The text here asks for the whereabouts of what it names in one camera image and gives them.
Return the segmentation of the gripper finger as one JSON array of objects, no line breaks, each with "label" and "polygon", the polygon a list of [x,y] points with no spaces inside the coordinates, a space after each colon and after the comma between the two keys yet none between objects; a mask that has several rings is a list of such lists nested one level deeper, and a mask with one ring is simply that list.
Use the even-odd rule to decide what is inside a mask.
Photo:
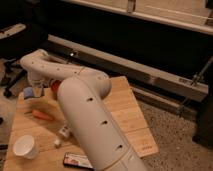
[{"label": "gripper finger", "polygon": [[40,97],[44,96],[45,95],[45,90],[44,90],[44,87],[41,87],[40,88]]}]

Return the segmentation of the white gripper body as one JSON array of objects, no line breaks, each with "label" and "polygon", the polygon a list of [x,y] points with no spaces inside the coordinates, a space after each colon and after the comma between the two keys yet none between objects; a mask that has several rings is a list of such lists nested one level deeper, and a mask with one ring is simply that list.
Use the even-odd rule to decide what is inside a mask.
[{"label": "white gripper body", "polygon": [[28,73],[28,81],[32,87],[46,88],[49,86],[49,79],[37,73]]}]

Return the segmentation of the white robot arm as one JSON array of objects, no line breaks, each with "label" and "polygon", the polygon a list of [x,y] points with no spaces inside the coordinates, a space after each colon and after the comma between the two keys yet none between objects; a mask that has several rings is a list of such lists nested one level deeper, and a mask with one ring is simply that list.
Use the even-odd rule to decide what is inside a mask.
[{"label": "white robot arm", "polygon": [[57,100],[71,130],[95,171],[148,171],[103,103],[109,76],[90,67],[56,63],[43,49],[20,60],[31,85],[59,80]]}]

